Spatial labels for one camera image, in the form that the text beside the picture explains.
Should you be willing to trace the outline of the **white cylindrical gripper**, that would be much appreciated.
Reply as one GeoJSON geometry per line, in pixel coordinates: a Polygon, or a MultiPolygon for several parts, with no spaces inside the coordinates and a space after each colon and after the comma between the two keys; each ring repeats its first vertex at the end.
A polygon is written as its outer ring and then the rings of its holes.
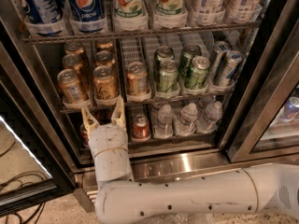
{"type": "Polygon", "coordinates": [[[91,114],[87,106],[81,108],[83,124],[89,137],[89,146],[95,158],[103,152],[115,149],[128,151],[128,135],[126,128],[124,101],[121,96],[111,116],[112,124],[99,126],[98,120],[91,114]]]}

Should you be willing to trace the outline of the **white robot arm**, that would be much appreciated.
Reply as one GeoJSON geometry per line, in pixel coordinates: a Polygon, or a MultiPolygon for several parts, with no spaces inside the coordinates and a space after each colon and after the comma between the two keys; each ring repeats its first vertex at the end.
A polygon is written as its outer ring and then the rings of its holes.
{"type": "Polygon", "coordinates": [[[128,157],[123,99],[101,125],[81,108],[95,165],[95,213],[103,224],[134,224],[163,214],[262,211],[298,217],[299,166],[267,164],[165,184],[135,182],[128,157]]]}

